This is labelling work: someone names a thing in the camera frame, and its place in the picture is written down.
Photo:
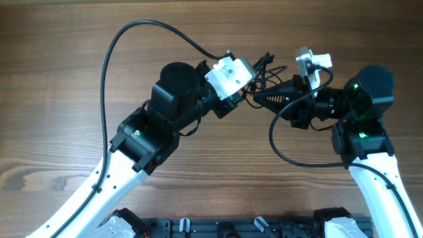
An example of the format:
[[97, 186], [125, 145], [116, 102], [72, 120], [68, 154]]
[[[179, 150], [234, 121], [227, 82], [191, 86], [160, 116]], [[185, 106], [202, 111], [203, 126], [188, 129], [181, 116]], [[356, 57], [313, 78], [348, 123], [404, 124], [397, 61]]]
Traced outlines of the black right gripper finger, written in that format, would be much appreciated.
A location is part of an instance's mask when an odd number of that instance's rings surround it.
[[264, 92], [270, 93], [271, 95], [302, 95], [304, 92], [304, 84], [301, 81], [291, 79], [267, 88]]
[[294, 91], [265, 90], [253, 94], [253, 101], [277, 114], [297, 98]]

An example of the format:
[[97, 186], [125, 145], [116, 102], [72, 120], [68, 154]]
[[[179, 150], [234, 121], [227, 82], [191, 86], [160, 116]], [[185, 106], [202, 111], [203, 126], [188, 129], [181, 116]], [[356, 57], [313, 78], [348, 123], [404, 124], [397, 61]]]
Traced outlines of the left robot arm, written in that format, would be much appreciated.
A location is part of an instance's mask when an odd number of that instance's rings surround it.
[[106, 144], [106, 155], [65, 204], [31, 237], [90, 237], [101, 221], [178, 147], [180, 131], [209, 111], [224, 117], [256, 74], [243, 59], [170, 63], [151, 98], [131, 113]]

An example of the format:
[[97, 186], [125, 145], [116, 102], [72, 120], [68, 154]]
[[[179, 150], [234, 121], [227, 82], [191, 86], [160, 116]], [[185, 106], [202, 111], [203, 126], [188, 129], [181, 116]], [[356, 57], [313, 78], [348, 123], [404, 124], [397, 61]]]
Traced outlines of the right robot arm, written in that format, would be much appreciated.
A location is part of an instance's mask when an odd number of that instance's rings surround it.
[[[422, 225], [406, 193], [395, 150], [387, 134], [383, 114], [393, 104], [395, 79], [380, 65], [368, 65], [342, 89], [333, 89], [330, 69], [307, 68], [285, 83], [253, 94], [255, 102], [275, 113], [269, 142], [284, 161], [308, 168], [344, 167], [349, 170], [367, 204], [380, 237], [421, 237]], [[307, 129], [314, 118], [335, 119], [329, 126], [339, 163], [300, 163], [284, 155], [274, 143], [279, 118], [293, 128]]]

